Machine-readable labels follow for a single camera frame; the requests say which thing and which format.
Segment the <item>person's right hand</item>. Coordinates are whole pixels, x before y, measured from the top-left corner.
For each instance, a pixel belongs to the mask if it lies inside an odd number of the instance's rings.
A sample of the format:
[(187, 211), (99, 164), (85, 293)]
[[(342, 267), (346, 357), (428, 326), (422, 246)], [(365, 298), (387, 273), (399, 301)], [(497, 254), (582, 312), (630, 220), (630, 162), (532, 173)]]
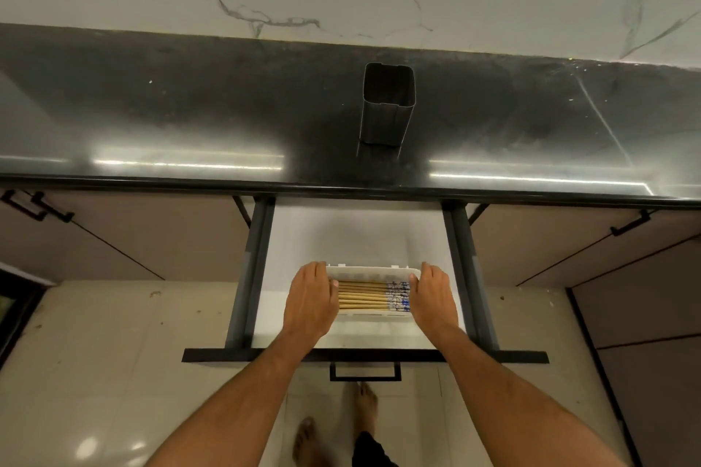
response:
[(445, 335), (459, 330), (459, 315), (448, 275), (438, 266), (422, 262), (418, 312), (411, 312), (416, 324), (435, 348)]

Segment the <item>person's left hand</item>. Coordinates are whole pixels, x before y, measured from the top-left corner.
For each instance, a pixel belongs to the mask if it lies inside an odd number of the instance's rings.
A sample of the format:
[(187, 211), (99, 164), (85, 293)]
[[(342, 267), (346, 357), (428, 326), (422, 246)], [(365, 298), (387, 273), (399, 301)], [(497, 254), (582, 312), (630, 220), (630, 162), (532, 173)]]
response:
[(285, 304), (283, 332), (313, 348), (328, 333), (338, 312), (329, 310), (329, 277), (325, 262), (302, 266), (293, 277)]

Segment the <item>white plastic chopstick tray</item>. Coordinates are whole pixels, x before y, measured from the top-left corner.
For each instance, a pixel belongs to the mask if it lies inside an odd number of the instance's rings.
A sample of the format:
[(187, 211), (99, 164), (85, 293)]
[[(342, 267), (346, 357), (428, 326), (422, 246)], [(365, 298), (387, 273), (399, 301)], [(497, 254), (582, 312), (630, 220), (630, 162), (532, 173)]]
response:
[[(392, 267), (354, 267), (347, 265), (338, 266), (328, 266), (327, 274), (329, 278), (341, 280), (352, 280), (352, 281), (395, 281), (395, 282), (409, 282), (409, 275), (416, 275), (420, 277), (421, 271), (419, 269), (414, 269), (410, 267), (401, 268), (398, 266)], [(372, 313), (372, 312), (346, 312), (341, 311), (339, 308), (339, 314), (345, 316), (382, 316), (382, 317), (398, 317), (398, 318), (409, 318), (411, 312), (409, 313)]]

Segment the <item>person's left forearm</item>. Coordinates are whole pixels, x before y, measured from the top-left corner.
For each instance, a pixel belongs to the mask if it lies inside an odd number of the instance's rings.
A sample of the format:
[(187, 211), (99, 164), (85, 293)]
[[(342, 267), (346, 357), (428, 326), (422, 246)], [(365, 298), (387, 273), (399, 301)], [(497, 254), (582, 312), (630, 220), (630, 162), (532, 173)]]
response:
[(210, 396), (144, 467), (258, 467), (293, 375), (316, 340), (285, 329)]

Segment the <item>person's right forearm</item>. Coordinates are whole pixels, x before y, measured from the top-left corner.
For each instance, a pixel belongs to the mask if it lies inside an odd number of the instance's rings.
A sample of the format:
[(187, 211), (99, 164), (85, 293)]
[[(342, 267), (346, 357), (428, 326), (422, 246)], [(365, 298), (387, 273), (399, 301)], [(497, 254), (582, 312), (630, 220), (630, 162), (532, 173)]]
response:
[(488, 356), (458, 326), (424, 331), (449, 365), (494, 467), (626, 467), (588, 425)]

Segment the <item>bundle of wooden chopsticks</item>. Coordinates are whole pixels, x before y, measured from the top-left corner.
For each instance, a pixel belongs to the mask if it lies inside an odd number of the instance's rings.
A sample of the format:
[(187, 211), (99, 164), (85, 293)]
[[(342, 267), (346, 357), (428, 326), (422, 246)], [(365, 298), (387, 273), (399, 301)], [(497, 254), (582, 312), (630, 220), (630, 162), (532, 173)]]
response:
[(346, 312), (409, 313), (409, 293), (408, 282), (338, 282), (339, 307)]

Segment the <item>black open drawer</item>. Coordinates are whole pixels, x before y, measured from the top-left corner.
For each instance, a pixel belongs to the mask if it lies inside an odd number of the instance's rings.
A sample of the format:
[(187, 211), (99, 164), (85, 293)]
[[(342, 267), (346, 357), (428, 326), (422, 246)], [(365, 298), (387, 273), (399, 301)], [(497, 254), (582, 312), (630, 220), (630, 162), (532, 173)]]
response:
[[(442, 265), (459, 324), (499, 363), (547, 365), (544, 351), (500, 348), (465, 204), (273, 198), (256, 201), (223, 348), (186, 348), (183, 363), (248, 363), (282, 327), (290, 281), (300, 265), (410, 267)], [(305, 363), (444, 361), (409, 318), (338, 314)]]

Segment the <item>person's right foot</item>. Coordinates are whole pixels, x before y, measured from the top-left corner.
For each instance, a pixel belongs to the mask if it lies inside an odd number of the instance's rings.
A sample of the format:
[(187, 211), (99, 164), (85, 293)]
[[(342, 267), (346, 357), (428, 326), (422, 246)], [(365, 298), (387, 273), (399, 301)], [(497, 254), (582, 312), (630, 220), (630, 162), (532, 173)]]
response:
[(379, 415), (379, 399), (366, 382), (352, 383), (353, 390), (353, 437), (360, 434), (375, 435)]

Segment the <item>person's foot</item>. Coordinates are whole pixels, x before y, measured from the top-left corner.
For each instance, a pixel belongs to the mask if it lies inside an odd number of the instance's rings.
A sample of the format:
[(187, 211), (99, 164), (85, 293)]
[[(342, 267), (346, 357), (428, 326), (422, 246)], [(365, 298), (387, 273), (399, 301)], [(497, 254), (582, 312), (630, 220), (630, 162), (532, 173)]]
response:
[(360, 434), (375, 435), (379, 415), (379, 399), (366, 382), (352, 383), (353, 390), (353, 437)]
[(332, 467), (332, 461), (320, 443), (314, 418), (306, 417), (300, 422), (292, 458), (296, 467)]

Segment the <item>beige cabinet door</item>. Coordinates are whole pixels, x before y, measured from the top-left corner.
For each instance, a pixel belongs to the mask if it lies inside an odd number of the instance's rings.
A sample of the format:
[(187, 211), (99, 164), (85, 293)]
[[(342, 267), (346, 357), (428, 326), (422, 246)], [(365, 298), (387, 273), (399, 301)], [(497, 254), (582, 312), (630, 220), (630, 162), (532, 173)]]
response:
[(491, 205), (471, 227), (487, 286), (573, 287), (701, 234), (701, 211)]
[[(35, 192), (15, 189), (32, 209)], [(235, 283), (248, 226), (232, 196), (44, 192), (74, 212), (37, 222), (0, 203), (0, 262), (54, 283), (146, 280)]]

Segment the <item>person's left foot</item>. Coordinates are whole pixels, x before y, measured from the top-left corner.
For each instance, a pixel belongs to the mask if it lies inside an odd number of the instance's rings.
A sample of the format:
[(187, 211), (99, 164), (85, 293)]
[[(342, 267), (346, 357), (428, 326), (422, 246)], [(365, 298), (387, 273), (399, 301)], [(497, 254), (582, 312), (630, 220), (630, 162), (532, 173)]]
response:
[(292, 458), (296, 467), (332, 467), (332, 461), (320, 443), (314, 418), (306, 417), (300, 422)]

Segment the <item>person's black shorts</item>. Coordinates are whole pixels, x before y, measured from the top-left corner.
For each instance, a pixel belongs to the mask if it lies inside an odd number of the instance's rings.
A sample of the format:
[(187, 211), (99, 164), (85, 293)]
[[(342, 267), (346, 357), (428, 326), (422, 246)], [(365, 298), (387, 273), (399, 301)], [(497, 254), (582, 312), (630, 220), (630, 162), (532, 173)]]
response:
[(382, 445), (373, 436), (360, 432), (353, 448), (352, 467), (399, 467), (385, 453)]

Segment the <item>dark metal utensil holder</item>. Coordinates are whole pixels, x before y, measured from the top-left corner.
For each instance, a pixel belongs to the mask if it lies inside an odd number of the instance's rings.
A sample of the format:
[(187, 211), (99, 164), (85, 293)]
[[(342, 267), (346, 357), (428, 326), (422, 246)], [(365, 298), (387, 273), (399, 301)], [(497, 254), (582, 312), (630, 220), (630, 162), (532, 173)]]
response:
[(415, 105), (416, 82), (411, 67), (366, 64), (360, 142), (401, 147)]

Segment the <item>tall beige side cabinet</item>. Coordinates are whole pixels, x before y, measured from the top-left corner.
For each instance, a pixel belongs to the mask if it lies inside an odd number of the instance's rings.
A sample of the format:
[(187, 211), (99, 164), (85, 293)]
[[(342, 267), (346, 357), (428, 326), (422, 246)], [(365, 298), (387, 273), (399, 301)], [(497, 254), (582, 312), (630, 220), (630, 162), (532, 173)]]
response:
[(701, 467), (701, 236), (572, 290), (642, 467)]

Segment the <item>dark framed panel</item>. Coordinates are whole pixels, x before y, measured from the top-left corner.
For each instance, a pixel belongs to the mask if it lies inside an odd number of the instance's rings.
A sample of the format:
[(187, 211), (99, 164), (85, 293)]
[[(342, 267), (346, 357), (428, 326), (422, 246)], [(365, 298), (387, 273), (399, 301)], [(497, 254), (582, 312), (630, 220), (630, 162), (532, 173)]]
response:
[(48, 288), (0, 267), (0, 370)]

